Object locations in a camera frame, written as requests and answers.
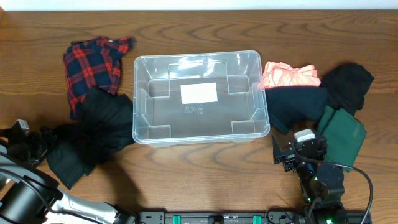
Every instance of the clothing pile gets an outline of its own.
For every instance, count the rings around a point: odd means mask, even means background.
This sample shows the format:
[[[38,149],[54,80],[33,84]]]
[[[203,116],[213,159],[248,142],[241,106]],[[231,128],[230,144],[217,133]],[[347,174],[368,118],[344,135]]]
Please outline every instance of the clothing pile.
[[[70,119],[77,122],[54,129],[58,144],[47,161],[68,189],[95,165],[134,143],[132,102],[127,96],[116,96],[121,58],[133,42],[131,37],[97,37],[72,42],[63,55]],[[353,116],[362,109],[372,81],[364,67],[353,63],[337,67],[320,80],[313,65],[292,68],[268,62],[259,87],[266,91],[273,127],[287,134],[295,123],[319,122],[318,131],[328,139],[326,161],[352,166],[366,135],[363,124]]]
[[[98,37],[73,42],[63,56],[70,118],[78,121],[54,129],[58,144],[47,162],[68,189],[96,164],[134,143],[132,102],[127,96],[116,96],[120,59],[132,45],[130,37],[113,41]]]
[[[292,68],[268,62],[261,85],[271,126],[287,134],[295,123],[319,122],[318,132],[328,140],[325,160],[352,166],[366,136],[353,116],[362,109],[373,79],[355,63],[340,65],[319,80],[313,65]]]

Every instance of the clear plastic bin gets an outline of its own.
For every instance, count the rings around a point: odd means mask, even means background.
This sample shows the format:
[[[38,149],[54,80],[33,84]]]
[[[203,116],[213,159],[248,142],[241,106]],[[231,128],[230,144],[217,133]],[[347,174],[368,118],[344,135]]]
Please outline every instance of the clear plastic bin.
[[[132,136],[151,146],[252,141],[270,130],[253,51],[141,56]]]

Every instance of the green towel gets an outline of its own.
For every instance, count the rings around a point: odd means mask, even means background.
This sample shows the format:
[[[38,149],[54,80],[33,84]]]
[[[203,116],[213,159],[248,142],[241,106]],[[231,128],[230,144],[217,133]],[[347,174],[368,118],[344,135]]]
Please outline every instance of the green towel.
[[[353,166],[366,136],[363,124],[343,108],[333,112],[326,107],[318,130],[328,140],[325,161]]]
[[[322,133],[323,130],[325,129],[326,126],[328,126],[329,121],[335,115],[335,109],[331,108],[330,106],[325,107],[325,112],[323,112],[323,115],[321,117],[321,120],[319,121],[318,124],[318,132]]]

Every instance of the plaid flannel shirt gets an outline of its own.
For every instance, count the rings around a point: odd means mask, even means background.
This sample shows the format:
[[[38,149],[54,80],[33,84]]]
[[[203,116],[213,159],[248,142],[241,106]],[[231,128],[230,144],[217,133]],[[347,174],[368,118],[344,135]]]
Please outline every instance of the plaid flannel shirt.
[[[121,76],[120,59],[132,47],[134,40],[125,37],[109,40],[97,37],[84,42],[72,42],[63,55],[70,105],[70,119],[78,119],[81,104],[90,88],[96,87],[115,95]]]

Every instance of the wire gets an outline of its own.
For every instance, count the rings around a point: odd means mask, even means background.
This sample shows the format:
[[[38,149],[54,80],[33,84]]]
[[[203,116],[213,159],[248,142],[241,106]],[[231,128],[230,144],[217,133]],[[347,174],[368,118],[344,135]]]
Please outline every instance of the wire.
[[[308,216],[311,217],[311,213],[313,208],[315,207],[315,204],[318,202],[322,202],[322,198],[321,197],[317,197],[315,200],[312,201],[310,209],[308,210]]]
[[[272,221],[269,220],[269,217],[268,217],[268,215],[267,215],[268,212],[269,212],[269,210],[272,209],[272,208],[280,208],[280,209],[285,213],[286,217],[289,218],[291,222],[293,222],[292,217],[290,217],[290,215],[284,210],[284,208],[282,208],[281,206],[278,206],[278,205],[273,205],[273,206],[269,207],[269,208],[267,209],[267,211],[266,211],[266,218],[267,218],[267,220],[268,220],[269,223],[275,224],[274,222],[272,222]]]
[[[30,187],[36,193],[36,195],[39,197],[39,199],[43,202],[43,204],[45,205],[45,207],[47,208],[47,210],[49,212],[54,213],[54,214],[71,215],[71,216],[74,216],[74,217],[77,217],[77,218],[81,218],[82,220],[86,220],[86,221],[89,221],[89,222],[93,222],[93,223],[97,223],[97,224],[103,224],[102,222],[99,222],[99,221],[94,220],[92,218],[84,217],[83,215],[79,215],[79,214],[74,213],[74,212],[69,212],[69,211],[64,211],[64,210],[59,210],[59,211],[53,210],[51,208],[51,205],[43,197],[42,193],[40,193],[40,191],[32,183],[26,181],[25,178],[21,177],[18,174],[15,174],[15,173],[13,173],[13,172],[11,172],[9,170],[0,168],[0,172],[5,173],[7,175],[10,175],[12,177],[15,177],[19,181],[21,181],[22,183],[26,184],[26,186]]]
[[[304,160],[304,161],[307,161],[307,162],[314,162],[314,163],[318,163],[318,164],[329,164],[329,165],[332,165],[332,166],[338,166],[338,167],[342,167],[342,168],[347,168],[347,169],[355,170],[356,172],[359,172],[360,174],[362,174],[362,175],[366,178],[366,180],[368,181],[368,184],[369,184],[369,191],[370,191],[370,194],[369,194],[368,206],[366,207],[365,214],[363,215],[362,220],[361,220],[361,224],[363,224],[363,223],[365,222],[365,219],[366,219],[366,217],[367,217],[367,215],[368,215],[370,209],[371,209],[371,205],[372,205],[372,201],[373,201],[373,184],[372,184],[372,181],[371,181],[371,179],[369,178],[369,176],[368,176],[365,172],[363,172],[362,170],[360,170],[360,169],[358,169],[358,168],[356,168],[356,167],[347,166],[347,165],[343,165],[343,164],[337,164],[337,163],[334,163],[334,162],[325,162],[325,161],[319,161],[319,160],[316,160],[316,159],[309,159],[309,158],[307,158],[307,157],[305,157],[305,156],[302,156],[299,152],[297,152],[296,149],[294,149],[294,151],[295,151],[296,155],[297,155],[300,159],[302,159],[302,160]]]

